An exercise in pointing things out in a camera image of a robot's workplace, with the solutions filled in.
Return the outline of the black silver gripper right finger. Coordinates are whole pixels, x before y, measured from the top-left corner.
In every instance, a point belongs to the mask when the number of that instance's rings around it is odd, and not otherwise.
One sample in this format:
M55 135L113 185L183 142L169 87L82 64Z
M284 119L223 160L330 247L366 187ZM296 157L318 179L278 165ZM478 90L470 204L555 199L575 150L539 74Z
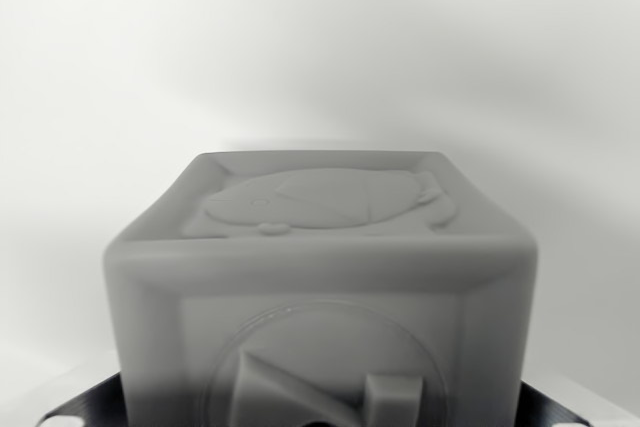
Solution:
M554 372L522 376L518 426L638 426L639 417Z

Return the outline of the black silver gripper left finger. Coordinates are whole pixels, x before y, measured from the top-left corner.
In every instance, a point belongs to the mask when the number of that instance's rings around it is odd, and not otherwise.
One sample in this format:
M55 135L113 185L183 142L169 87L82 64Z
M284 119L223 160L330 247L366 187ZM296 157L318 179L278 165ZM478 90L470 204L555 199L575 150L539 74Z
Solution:
M45 426L54 417L80 421L84 426L128 426L120 374L108 377L49 411L38 426Z

